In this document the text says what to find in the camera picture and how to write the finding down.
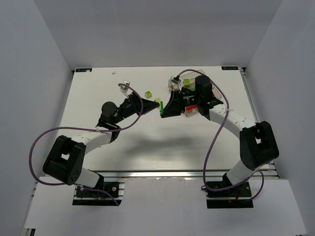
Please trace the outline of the green lego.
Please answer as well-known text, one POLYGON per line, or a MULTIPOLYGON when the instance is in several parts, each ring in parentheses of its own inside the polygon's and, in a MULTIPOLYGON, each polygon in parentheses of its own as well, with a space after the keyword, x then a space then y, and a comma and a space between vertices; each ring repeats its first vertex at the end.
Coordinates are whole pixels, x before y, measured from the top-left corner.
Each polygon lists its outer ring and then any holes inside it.
POLYGON ((164 112, 164 105, 163 105, 163 101, 160 101, 160 115, 162 115, 163 114, 163 112, 164 112))

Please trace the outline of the red long lego brick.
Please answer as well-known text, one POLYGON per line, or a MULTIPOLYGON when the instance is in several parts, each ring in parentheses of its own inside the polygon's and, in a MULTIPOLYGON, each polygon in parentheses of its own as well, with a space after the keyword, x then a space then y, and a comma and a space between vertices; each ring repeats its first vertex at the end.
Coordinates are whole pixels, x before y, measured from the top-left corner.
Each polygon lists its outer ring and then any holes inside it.
POLYGON ((195 108, 197 108, 197 105, 187 106, 187 107, 186 107, 186 110, 187 110, 187 111, 190 111, 190 110, 193 110, 193 109, 195 109, 195 108))

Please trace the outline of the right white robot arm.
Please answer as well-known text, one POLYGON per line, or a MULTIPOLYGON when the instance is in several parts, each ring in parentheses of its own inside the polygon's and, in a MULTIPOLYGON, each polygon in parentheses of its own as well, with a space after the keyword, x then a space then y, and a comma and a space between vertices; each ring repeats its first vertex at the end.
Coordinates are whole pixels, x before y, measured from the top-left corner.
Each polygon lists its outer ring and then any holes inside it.
POLYGON ((213 93, 214 82, 206 75, 195 78, 194 90, 182 86, 179 77, 169 81, 172 87, 168 103, 160 113, 162 118, 180 116, 186 107, 197 106, 198 112, 227 129, 239 140, 240 161, 223 175, 218 187, 204 184, 212 192, 227 191, 243 184, 262 166, 279 157, 279 149, 270 123, 254 122, 229 107, 227 98, 218 99, 213 93))

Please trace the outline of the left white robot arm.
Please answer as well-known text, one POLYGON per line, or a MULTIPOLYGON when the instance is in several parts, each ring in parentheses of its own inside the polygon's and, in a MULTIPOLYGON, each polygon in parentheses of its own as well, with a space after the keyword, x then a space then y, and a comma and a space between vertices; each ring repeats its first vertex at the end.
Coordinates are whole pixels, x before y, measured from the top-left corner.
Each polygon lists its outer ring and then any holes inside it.
POLYGON ((119 107, 111 101, 104 103, 97 127, 111 131, 87 132, 76 137, 58 136, 44 162, 44 173, 67 185, 78 184, 101 189, 104 178, 96 172, 83 168, 85 155, 114 142, 120 133, 118 126, 120 121, 133 114, 144 115, 158 107, 158 102, 140 99, 132 94, 119 107))

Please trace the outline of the lime lego top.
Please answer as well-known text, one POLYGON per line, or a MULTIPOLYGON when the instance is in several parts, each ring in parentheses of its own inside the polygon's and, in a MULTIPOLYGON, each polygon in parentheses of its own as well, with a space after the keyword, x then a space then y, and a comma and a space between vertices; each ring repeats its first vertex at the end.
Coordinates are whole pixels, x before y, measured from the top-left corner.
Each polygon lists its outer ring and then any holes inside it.
POLYGON ((146 98, 151 98, 152 97, 152 93, 150 91, 145 92, 145 97, 146 98))

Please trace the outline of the near clear plastic container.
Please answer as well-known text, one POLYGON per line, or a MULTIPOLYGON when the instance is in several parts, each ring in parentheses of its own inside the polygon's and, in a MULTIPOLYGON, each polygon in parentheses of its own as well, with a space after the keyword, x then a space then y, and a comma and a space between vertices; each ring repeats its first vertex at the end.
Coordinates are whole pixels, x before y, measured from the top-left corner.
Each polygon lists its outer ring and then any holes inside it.
POLYGON ((223 102, 217 99, 213 94, 210 97, 196 95, 184 96, 184 114, 189 116, 196 112, 199 112, 202 116, 209 114, 209 110, 216 105, 221 105, 223 102))

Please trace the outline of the clear plastic container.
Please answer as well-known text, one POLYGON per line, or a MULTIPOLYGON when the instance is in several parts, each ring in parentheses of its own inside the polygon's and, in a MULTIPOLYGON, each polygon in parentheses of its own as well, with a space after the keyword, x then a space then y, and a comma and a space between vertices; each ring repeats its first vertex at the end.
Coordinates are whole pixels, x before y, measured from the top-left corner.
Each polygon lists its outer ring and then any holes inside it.
POLYGON ((195 78, 197 76, 200 76, 202 74, 205 74, 203 70, 199 69, 197 72, 189 72, 189 73, 184 73, 182 74, 179 78, 183 81, 183 86, 182 88, 187 88, 192 91, 195 90, 195 78), (189 79, 190 80, 190 85, 185 86, 184 84, 184 79, 189 79))
POLYGON ((223 102, 217 99, 213 94, 210 97, 196 95, 184 96, 184 114, 189 116, 196 112, 199 112, 202 116, 209 114, 209 110, 216 105, 221 105, 223 102))

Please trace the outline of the far clear plastic container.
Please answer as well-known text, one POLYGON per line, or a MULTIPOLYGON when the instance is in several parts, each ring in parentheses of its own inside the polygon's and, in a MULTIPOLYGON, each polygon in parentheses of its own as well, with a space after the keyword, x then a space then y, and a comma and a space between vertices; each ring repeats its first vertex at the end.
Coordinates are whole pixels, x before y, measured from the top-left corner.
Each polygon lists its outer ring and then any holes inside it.
POLYGON ((202 74, 205 74, 203 70, 199 69, 197 72, 189 72, 189 73, 184 73, 182 74, 179 78, 183 81, 183 86, 182 88, 187 88, 192 91, 195 90, 195 78, 197 76, 200 76, 202 74), (189 79, 190 80, 190 85, 185 86, 184 84, 184 79, 189 79))

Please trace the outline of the right blue table label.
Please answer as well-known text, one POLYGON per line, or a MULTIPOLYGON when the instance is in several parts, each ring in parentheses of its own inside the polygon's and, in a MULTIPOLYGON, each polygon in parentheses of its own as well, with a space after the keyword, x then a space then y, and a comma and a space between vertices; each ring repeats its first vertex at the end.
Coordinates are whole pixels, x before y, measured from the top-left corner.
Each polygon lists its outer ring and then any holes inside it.
POLYGON ((239 70, 239 67, 237 66, 222 66, 222 70, 239 70))

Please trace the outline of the blue table label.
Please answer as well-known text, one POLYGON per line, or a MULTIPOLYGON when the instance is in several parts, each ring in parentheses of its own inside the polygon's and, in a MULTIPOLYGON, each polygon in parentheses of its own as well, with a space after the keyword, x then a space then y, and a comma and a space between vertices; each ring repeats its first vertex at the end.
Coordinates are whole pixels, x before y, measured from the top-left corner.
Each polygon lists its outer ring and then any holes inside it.
POLYGON ((237 66, 222 66, 222 70, 239 70, 239 67, 237 66))
POLYGON ((91 72, 92 68, 76 68, 75 73, 86 73, 86 72, 91 72))

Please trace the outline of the left blue table label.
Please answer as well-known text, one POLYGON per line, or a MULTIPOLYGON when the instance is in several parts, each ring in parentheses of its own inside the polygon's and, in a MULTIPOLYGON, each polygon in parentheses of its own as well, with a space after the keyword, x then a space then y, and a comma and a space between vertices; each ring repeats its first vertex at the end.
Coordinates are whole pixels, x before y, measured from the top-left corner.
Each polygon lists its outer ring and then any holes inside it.
POLYGON ((75 73, 86 73, 86 72, 91 72, 92 68, 76 68, 75 73))

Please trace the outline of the aluminium table rail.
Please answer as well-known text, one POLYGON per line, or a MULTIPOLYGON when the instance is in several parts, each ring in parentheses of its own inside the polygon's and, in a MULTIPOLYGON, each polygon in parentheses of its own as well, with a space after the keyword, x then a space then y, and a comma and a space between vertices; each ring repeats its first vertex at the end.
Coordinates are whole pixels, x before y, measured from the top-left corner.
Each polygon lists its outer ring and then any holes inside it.
MULTIPOLYGON (((207 171, 206 178, 219 178, 221 179, 226 171, 207 171)), ((267 178, 279 178, 278 173, 275 169, 262 170, 263 174, 267 178)), ((202 177, 202 171, 105 171, 99 172, 104 177, 141 177, 141 178, 163 178, 163 177, 202 177)))

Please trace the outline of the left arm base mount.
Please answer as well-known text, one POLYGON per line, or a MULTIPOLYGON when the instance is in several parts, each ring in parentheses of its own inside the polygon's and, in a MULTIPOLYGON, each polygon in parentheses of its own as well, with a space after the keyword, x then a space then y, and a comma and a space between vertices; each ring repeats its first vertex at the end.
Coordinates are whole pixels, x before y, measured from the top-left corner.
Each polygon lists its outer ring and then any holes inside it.
POLYGON ((102 177, 96 188, 78 185, 75 187, 73 206, 118 207, 123 199, 125 183, 102 177))

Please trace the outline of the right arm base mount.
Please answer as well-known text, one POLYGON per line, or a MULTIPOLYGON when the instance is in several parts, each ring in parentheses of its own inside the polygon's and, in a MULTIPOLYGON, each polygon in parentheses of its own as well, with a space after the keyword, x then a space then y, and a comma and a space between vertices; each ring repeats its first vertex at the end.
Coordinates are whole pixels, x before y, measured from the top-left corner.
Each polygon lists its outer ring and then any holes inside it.
POLYGON ((247 181, 234 186, 227 173, 221 181, 207 181, 205 177, 203 180, 201 190, 206 193, 207 209, 253 208, 252 191, 247 181))

